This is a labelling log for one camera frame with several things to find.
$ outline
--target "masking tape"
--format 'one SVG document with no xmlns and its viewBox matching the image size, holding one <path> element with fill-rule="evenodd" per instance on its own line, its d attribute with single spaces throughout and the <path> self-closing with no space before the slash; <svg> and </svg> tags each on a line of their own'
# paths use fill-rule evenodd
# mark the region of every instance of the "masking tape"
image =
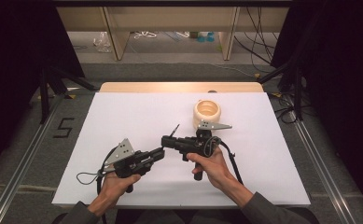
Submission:
<svg viewBox="0 0 363 224">
<path fill-rule="evenodd" d="M 200 100 L 193 108 L 193 127 L 197 130 L 202 119 L 218 123 L 220 116 L 221 107 L 219 104 L 211 100 Z"/>
</svg>

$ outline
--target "sleeve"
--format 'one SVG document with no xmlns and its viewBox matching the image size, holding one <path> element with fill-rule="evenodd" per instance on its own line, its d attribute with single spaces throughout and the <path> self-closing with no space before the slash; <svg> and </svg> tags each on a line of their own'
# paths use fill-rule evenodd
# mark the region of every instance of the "sleeve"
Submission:
<svg viewBox="0 0 363 224">
<path fill-rule="evenodd" d="M 310 224 L 308 220 L 298 214 L 273 205 L 258 192 L 242 208 L 242 212 L 252 224 Z"/>
<path fill-rule="evenodd" d="M 94 224 L 97 223 L 99 219 L 99 217 L 88 210 L 88 207 L 83 202 L 78 202 L 60 223 Z"/>
</svg>

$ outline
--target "person's left hand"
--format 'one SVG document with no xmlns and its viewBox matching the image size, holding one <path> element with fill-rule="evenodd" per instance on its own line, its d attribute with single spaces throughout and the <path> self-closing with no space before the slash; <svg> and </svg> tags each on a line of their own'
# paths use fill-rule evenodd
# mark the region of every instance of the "person's left hand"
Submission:
<svg viewBox="0 0 363 224">
<path fill-rule="evenodd" d="M 107 173 L 102 191 L 100 191 L 100 194 L 93 200 L 91 205 L 88 206 L 88 209 L 97 217 L 102 216 L 107 209 L 114 207 L 126 189 L 140 178 L 140 175 L 119 178 L 115 172 Z"/>
</svg>

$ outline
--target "wrist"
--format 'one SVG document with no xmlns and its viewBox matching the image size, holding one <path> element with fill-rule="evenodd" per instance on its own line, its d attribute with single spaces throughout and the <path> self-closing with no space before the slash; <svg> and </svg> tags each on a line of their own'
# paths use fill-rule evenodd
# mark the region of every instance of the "wrist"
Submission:
<svg viewBox="0 0 363 224">
<path fill-rule="evenodd" d="M 253 197 L 253 193 L 236 179 L 230 180 L 222 190 L 240 208 L 243 208 Z"/>
<path fill-rule="evenodd" d="M 106 197 L 101 197 L 99 195 L 88 206 L 88 210 L 90 212 L 92 212 L 94 215 L 96 215 L 97 217 L 100 217 L 105 213 L 105 211 L 108 208 L 111 207 L 111 204 L 112 203 L 110 201 L 108 201 Z"/>
</svg>

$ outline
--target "hand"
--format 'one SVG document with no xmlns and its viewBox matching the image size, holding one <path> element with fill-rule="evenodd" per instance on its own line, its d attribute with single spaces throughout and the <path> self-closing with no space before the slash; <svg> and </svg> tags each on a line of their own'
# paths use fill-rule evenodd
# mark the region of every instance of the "hand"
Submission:
<svg viewBox="0 0 363 224">
<path fill-rule="evenodd" d="M 88 209 L 97 217 L 102 216 L 109 208 L 114 207 L 120 196 L 122 196 L 126 189 L 137 182 L 141 178 L 140 175 L 131 175 L 127 178 L 119 178 L 115 172 L 110 172 L 105 175 L 102 191 L 93 200 Z"/>
<path fill-rule="evenodd" d="M 196 153 L 189 153 L 187 159 L 200 164 L 200 166 L 192 170 L 193 174 L 205 171 L 210 183 L 225 193 L 239 207 L 245 206 L 253 197 L 253 193 L 230 173 L 219 147 L 214 150 L 213 155 L 209 158 Z"/>
</svg>

